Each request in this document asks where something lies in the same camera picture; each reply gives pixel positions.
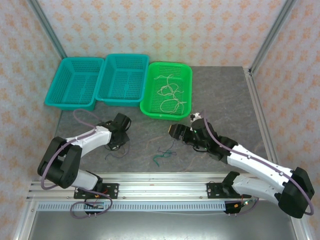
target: plastic basket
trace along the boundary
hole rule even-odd
[[[96,86],[103,58],[67,57],[55,73],[44,103],[62,110],[95,108]]]
[[[149,57],[110,54],[98,80],[96,99],[111,106],[138,107],[144,98]]]
[[[172,95],[160,95],[159,90],[166,86],[167,77],[169,84],[178,86],[179,92],[175,93],[175,97],[181,103],[177,106],[177,101],[172,99]],[[145,86],[144,99],[140,103],[141,111],[153,119],[180,121],[187,117],[192,108],[192,70],[188,65],[172,62],[154,62],[149,65],[148,75]]]

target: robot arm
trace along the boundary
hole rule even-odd
[[[80,170],[80,160],[85,154],[102,145],[107,145],[112,151],[119,149],[129,141],[126,131],[130,125],[130,118],[118,113],[113,121],[101,122],[95,130],[66,139],[55,137],[46,150],[37,173],[42,176],[53,155],[69,142],[53,160],[45,178],[63,189],[72,186],[100,192],[102,179],[91,172]]]
[[[205,126],[205,120],[199,113],[191,115],[191,127],[174,124],[170,126],[168,132],[177,140],[182,137],[182,141],[192,145],[195,151],[207,152],[214,159],[243,169],[259,178],[248,178],[238,172],[230,172],[219,185],[221,187],[219,188],[216,184],[216,189],[210,194],[217,196],[222,194],[227,198],[234,198],[235,194],[256,196],[278,204],[285,213],[292,217],[302,218],[308,207],[308,201],[286,176],[296,181],[311,199],[315,191],[305,170],[300,167],[292,170],[269,162],[248,151],[236,141],[225,136],[218,136],[210,123],[208,123],[208,128],[214,138],[229,150],[220,147],[212,139]]]

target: gray countertop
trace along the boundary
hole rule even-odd
[[[214,130],[229,137],[255,154],[266,158],[258,121],[249,94],[242,67],[192,67],[192,113],[206,109],[208,121]],[[86,154],[80,163],[83,170],[95,173],[154,173],[154,172],[229,172],[237,168],[215,161],[206,153],[195,152],[191,146],[175,141],[172,151],[176,155],[157,158],[159,166],[153,162],[158,148],[168,149],[173,138],[168,134],[171,124],[176,121],[151,119],[139,107],[107,106],[97,102],[93,111],[104,121],[113,120],[117,113],[127,115],[132,120],[127,131],[130,150],[123,158],[109,155],[104,146]],[[85,112],[77,116],[86,122],[97,124],[97,120]],[[181,124],[190,126],[186,117]],[[70,138],[89,131],[90,128],[78,123],[71,111],[62,111],[56,135]],[[128,144],[112,154],[121,156]]]

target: orange floral pattern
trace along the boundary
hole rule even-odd
[[[247,68],[284,2],[41,0],[40,4],[69,57],[143,53],[151,61]]]
[[[313,183],[314,239],[320,236],[319,14],[318,1],[298,1],[254,76],[280,162],[304,168]]]
[[[44,99],[61,59],[27,1],[2,0],[0,14],[0,239],[9,240],[59,119]]]

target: patterned wallpaper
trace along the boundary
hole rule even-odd
[[[67,55],[250,67],[285,0],[40,0]]]
[[[26,0],[0,1],[0,239],[11,240],[60,111],[44,99],[61,59]]]
[[[254,76],[280,161],[307,170],[320,236],[320,2],[299,0]]]

